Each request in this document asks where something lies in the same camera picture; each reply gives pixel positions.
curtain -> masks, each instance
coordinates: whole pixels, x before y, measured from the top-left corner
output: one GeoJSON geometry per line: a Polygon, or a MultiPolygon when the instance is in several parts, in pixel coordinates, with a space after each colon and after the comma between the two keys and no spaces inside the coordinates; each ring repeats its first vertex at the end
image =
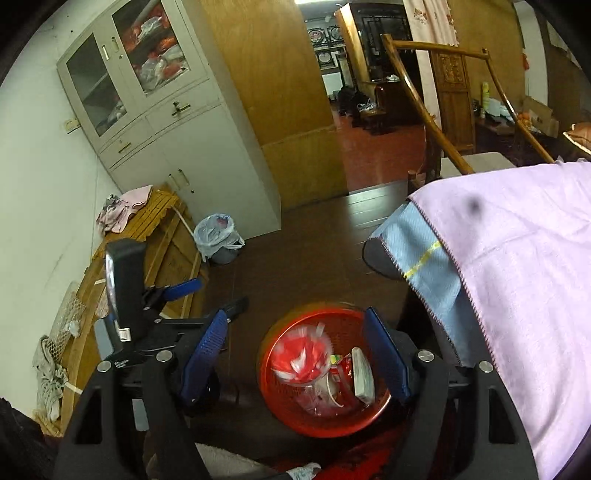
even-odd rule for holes
{"type": "MultiPolygon", "coordinates": [[[[414,41],[457,46],[456,29],[447,0],[404,0],[410,31],[414,41]]],[[[441,126],[439,102],[428,51],[417,52],[418,68],[423,84],[427,110],[441,126]]]]}

doorway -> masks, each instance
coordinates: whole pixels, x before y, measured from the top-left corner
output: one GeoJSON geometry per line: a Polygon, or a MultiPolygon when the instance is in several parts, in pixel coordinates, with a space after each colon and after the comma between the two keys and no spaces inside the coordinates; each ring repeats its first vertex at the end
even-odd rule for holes
{"type": "MultiPolygon", "coordinates": [[[[406,180],[421,166],[424,127],[383,50],[379,35],[412,40],[402,5],[298,2],[320,75],[329,98],[350,192],[406,180]],[[352,64],[347,32],[339,27],[339,11],[356,24],[364,72],[352,64]]],[[[416,55],[404,59],[420,89],[416,55]]]]}

red floor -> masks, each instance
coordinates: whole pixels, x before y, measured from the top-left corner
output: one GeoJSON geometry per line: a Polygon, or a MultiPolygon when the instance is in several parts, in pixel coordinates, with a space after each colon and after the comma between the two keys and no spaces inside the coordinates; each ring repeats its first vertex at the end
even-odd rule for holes
{"type": "Polygon", "coordinates": [[[350,192],[406,180],[408,170],[421,166],[425,149],[422,125],[395,127],[390,133],[372,135],[361,127],[352,128],[350,117],[335,111],[333,116],[350,192]]]}

purple towel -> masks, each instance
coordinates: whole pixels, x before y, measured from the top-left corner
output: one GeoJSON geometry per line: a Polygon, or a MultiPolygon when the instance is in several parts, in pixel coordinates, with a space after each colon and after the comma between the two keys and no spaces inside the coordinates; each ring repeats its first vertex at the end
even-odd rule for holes
{"type": "Polygon", "coordinates": [[[456,264],[551,480],[591,424],[591,163],[440,180],[411,200],[456,264]]]}

black bag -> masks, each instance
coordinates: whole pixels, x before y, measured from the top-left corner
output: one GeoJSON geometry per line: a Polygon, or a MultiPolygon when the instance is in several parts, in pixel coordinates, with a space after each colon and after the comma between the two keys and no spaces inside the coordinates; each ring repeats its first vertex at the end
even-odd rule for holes
{"type": "Polygon", "coordinates": [[[49,445],[41,427],[0,398],[0,465],[2,479],[50,480],[57,446],[49,445]]]}

